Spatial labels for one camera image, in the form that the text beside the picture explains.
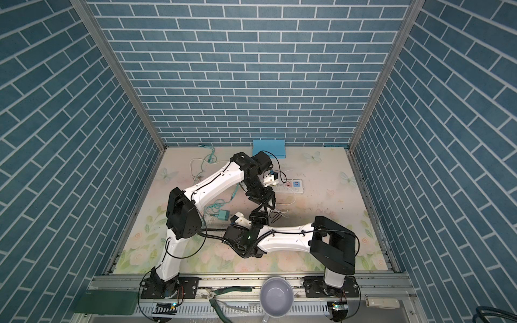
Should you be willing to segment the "white charger with black cable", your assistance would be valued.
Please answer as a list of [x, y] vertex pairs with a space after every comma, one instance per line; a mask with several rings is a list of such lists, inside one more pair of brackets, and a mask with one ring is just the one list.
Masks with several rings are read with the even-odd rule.
[[288, 178], [282, 171], [270, 171], [263, 176], [263, 184], [265, 187], [273, 187], [281, 184], [286, 184]]

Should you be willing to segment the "teal plug adapter with prongs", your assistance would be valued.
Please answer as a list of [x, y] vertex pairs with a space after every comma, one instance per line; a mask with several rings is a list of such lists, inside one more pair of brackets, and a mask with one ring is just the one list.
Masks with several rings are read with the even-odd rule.
[[219, 210], [216, 214], [215, 214], [215, 217], [221, 221], [227, 221], [229, 220], [229, 217], [230, 217], [230, 212], [228, 210]]

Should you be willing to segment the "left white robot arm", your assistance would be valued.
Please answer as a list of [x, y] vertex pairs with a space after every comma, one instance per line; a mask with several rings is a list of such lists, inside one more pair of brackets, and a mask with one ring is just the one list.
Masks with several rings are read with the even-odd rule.
[[161, 261], [152, 270], [152, 277], [165, 283], [176, 280], [180, 261], [187, 242], [202, 228], [205, 206], [226, 189], [242, 183], [246, 196], [258, 207], [250, 214], [251, 225], [247, 234], [238, 233], [236, 238], [226, 239], [237, 255], [248, 258], [254, 253], [259, 231], [269, 225], [269, 214], [275, 208], [275, 193], [261, 182], [263, 173], [273, 169], [273, 162], [265, 152], [250, 157], [244, 152], [235, 154], [222, 169], [198, 184], [181, 190], [174, 188], [168, 198], [166, 211], [167, 238]]

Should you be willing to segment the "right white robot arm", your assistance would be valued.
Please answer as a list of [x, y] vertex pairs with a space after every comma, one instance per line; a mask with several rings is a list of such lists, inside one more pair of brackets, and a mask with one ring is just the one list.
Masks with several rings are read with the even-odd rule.
[[242, 258], [260, 258], [272, 252], [311, 254], [324, 267], [324, 284], [335, 289], [341, 289], [345, 278], [355, 274], [359, 250], [355, 233], [323, 216], [294, 227], [235, 223], [227, 228], [222, 241]]

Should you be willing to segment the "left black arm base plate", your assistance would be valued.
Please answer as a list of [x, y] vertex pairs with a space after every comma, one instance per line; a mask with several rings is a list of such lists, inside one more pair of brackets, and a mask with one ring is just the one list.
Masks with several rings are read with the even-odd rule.
[[168, 282], [145, 278], [140, 283], [141, 298], [146, 299], [194, 299], [199, 286], [198, 277], [179, 277]]

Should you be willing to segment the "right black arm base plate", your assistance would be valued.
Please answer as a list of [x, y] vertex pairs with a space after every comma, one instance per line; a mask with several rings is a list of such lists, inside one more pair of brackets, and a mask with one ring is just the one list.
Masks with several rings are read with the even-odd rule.
[[340, 288], [327, 285], [323, 276], [305, 276], [302, 286], [307, 298], [359, 297], [359, 286], [354, 276], [346, 276]]

